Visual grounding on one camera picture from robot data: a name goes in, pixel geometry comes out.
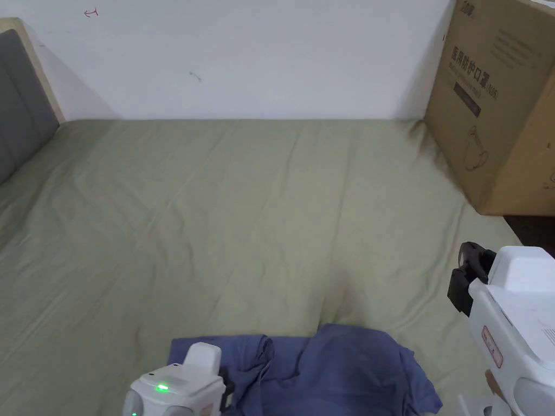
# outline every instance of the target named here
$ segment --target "bed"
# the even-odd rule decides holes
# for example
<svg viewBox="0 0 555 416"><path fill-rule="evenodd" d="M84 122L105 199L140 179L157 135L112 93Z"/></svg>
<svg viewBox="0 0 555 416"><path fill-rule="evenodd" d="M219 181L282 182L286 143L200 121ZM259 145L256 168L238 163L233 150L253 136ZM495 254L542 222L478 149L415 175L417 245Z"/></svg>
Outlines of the bed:
<svg viewBox="0 0 555 416"><path fill-rule="evenodd" d="M0 186L0 414L119 414L172 338L326 322L415 351L441 414L485 391L449 277L462 242L519 241L422 121L49 122Z"/></svg>

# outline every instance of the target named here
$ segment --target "red mark on wall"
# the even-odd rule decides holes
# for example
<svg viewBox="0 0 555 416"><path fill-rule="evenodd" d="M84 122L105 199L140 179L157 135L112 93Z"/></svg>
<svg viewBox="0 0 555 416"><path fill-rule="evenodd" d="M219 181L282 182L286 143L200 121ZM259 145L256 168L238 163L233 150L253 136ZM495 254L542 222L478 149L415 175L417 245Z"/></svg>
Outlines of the red mark on wall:
<svg viewBox="0 0 555 416"><path fill-rule="evenodd" d="M90 17L91 14L96 14L98 16L98 12L97 12L97 8L94 8L94 11L89 12L87 10L85 10L85 16Z"/></svg>

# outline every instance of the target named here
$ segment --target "blue cloth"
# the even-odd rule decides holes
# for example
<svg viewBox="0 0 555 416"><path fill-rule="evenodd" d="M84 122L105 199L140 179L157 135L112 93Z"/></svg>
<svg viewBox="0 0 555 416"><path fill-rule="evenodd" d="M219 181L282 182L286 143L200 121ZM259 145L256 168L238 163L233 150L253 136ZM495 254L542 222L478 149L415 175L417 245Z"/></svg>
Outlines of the blue cloth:
<svg viewBox="0 0 555 416"><path fill-rule="evenodd" d="M385 332L326 324L310 338L179 338L168 364L182 363L195 342L221 348L235 383L226 415L418 416L442 407L414 353Z"/></svg>

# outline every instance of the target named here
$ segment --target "white wall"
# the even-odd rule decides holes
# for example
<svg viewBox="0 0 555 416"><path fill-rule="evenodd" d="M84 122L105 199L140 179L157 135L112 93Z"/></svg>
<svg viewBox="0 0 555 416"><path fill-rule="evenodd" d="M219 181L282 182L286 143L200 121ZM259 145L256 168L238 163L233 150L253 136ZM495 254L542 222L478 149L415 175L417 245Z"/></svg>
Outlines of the white wall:
<svg viewBox="0 0 555 416"><path fill-rule="evenodd" d="M2 0L0 17L25 21L67 119L412 118L452 2Z"/></svg>

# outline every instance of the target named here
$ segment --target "cardboard box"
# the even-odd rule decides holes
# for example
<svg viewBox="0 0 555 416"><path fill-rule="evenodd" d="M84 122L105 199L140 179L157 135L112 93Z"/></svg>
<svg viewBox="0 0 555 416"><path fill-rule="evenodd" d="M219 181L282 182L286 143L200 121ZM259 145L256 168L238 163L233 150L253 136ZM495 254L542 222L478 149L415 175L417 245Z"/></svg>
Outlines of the cardboard box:
<svg viewBox="0 0 555 416"><path fill-rule="evenodd" d="M555 10L458 0L425 121L480 214L555 215Z"/></svg>

